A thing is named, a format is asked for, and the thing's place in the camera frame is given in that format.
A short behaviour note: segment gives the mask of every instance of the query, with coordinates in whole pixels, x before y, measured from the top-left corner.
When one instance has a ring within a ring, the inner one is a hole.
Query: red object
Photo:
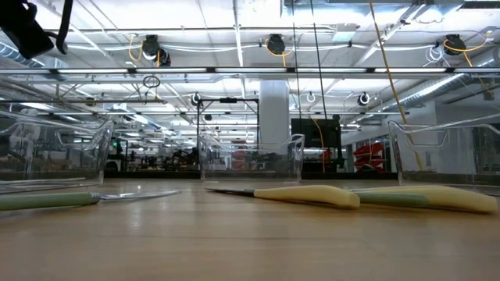
[[[382,151],[382,149],[384,149],[384,146],[381,143],[375,143],[372,145],[364,145],[364,146],[356,149],[356,151],[354,151],[354,153],[352,153],[352,154],[355,157],[360,157],[360,156],[364,156],[364,155],[370,156],[370,155],[376,155],[377,153]]]
[[[378,167],[379,165],[382,165],[382,163],[384,163],[382,156],[374,155],[370,159],[370,156],[368,155],[358,158],[356,162],[354,162],[354,166],[358,169],[365,164],[371,165],[372,167]]]

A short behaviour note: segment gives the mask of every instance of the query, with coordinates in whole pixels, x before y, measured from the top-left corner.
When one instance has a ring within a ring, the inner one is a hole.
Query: green knife handle
[[[363,204],[394,205],[401,207],[429,207],[430,201],[418,194],[374,194],[355,192]]]
[[[98,193],[75,192],[61,194],[29,194],[0,196],[0,211],[28,208],[51,208],[91,205],[99,202]]]

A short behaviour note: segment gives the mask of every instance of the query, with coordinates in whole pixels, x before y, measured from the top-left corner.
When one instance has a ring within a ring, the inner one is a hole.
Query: table surface
[[[396,181],[304,181],[383,187]],[[496,215],[339,210],[205,192],[281,183],[106,180],[140,201],[0,213],[2,280],[499,280]]]

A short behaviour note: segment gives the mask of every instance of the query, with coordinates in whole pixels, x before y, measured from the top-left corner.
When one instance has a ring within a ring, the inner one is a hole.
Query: clear plastic bin
[[[0,194],[102,184],[113,121],[87,128],[22,113],[0,112]]]
[[[500,114],[438,126],[389,122],[401,185],[443,184],[500,194]]]
[[[282,144],[221,144],[214,137],[199,138],[202,180],[282,180],[302,178],[304,135],[295,134]]]

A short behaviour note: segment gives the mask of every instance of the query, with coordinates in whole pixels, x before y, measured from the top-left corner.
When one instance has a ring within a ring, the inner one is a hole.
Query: pillar
[[[260,143],[280,144],[290,137],[286,80],[260,81]]]

